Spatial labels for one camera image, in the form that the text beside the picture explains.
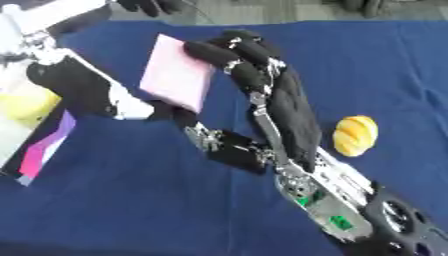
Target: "pink sponge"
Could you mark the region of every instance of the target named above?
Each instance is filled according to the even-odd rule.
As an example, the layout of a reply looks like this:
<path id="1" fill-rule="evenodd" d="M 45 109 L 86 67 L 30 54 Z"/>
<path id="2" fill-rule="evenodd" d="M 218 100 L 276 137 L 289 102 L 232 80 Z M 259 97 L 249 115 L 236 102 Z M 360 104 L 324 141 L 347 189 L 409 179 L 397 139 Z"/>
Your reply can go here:
<path id="1" fill-rule="evenodd" d="M 140 88 L 173 105 L 200 113 L 214 68 L 189 57 L 184 42 L 160 34 Z"/>

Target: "blue tablecloth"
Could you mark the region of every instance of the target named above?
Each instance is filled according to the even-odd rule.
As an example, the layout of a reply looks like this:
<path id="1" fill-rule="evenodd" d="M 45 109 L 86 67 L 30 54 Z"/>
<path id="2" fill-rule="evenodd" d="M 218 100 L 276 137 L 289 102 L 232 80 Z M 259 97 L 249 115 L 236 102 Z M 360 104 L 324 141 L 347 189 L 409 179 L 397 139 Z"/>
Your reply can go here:
<path id="1" fill-rule="evenodd" d="M 448 23 L 251 26 L 301 75 L 331 149 L 344 116 L 372 116 L 377 145 L 350 162 L 448 230 Z M 158 33 L 202 39 L 222 27 L 107 23 L 65 44 L 136 87 Z M 202 120 L 252 134 L 247 101 L 216 75 Z M 0 179 L 1 255 L 340 255 L 272 174 L 208 161 L 170 122 L 87 117 L 25 188 Z"/>

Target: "cable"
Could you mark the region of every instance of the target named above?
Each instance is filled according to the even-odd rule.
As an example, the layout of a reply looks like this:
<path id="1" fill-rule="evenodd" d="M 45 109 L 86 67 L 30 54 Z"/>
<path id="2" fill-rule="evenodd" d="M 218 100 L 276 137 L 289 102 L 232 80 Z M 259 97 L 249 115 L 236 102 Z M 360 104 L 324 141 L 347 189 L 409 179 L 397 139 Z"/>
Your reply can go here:
<path id="1" fill-rule="evenodd" d="M 213 21 L 210 16 L 208 16 L 204 11 L 202 11 L 199 7 L 196 6 L 196 4 L 190 2 L 189 0 L 181 0 L 184 4 L 190 6 L 191 8 L 195 9 L 204 19 L 207 20 L 208 23 L 212 25 L 217 25 L 216 22 Z"/>

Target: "yellow fruit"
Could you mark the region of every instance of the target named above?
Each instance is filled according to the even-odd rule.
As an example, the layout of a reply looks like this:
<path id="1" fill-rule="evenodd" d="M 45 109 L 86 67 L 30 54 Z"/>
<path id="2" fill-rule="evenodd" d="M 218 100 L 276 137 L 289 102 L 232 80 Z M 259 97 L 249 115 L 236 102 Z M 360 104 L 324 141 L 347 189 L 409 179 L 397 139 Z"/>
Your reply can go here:
<path id="1" fill-rule="evenodd" d="M 334 147 L 348 157 L 362 155 L 378 138 L 378 126 L 367 116 L 345 117 L 333 133 Z"/>
<path id="2" fill-rule="evenodd" d="M 0 94 L 0 111 L 9 119 L 35 128 L 54 109 L 60 98 L 37 85 L 23 86 Z"/>

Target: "black plastic part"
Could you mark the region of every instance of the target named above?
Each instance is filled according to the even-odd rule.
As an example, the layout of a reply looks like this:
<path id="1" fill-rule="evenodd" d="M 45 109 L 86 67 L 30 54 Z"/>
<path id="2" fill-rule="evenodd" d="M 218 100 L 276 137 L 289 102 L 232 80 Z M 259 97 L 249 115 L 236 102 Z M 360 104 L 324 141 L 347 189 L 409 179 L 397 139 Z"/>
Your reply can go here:
<path id="1" fill-rule="evenodd" d="M 385 204 L 394 205 L 398 215 L 404 216 L 399 223 L 405 228 L 397 232 L 386 218 Z M 374 234 L 356 243 L 343 244 L 334 238 L 345 255 L 363 256 L 439 256 L 448 255 L 448 234 L 437 228 L 419 210 L 388 192 L 384 187 L 362 209 L 361 214 L 369 221 Z"/>
<path id="2" fill-rule="evenodd" d="M 250 138 L 226 130 L 222 131 L 220 141 L 222 144 L 217 151 L 207 152 L 211 160 L 257 175 L 266 173 L 265 165 L 258 160 L 255 151 L 255 148 L 261 148 L 261 145 Z"/>

